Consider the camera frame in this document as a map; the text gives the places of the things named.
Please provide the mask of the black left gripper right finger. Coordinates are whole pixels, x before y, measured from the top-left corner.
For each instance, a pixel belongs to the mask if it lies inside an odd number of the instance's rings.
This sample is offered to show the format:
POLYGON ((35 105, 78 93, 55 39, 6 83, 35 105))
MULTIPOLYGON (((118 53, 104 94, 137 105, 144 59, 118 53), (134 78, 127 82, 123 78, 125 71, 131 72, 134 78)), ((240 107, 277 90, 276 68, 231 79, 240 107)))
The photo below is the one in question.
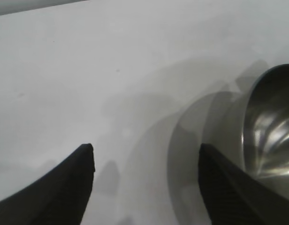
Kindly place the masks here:
POLYGON ((289 200, 252 179, 210 144, 201 144, 198 184, 213 225, 289 225, 289 200))

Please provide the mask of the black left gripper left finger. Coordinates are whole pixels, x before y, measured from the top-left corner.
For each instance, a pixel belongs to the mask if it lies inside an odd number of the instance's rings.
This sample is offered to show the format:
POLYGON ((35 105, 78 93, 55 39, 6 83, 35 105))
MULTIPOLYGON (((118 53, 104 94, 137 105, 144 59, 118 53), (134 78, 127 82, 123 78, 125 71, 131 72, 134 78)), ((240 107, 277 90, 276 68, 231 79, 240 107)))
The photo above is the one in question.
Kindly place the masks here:
POLYGON ((47 174, 0 201, 0 225, 79 225, 95 173, 94 149, 80 145, 47 174))

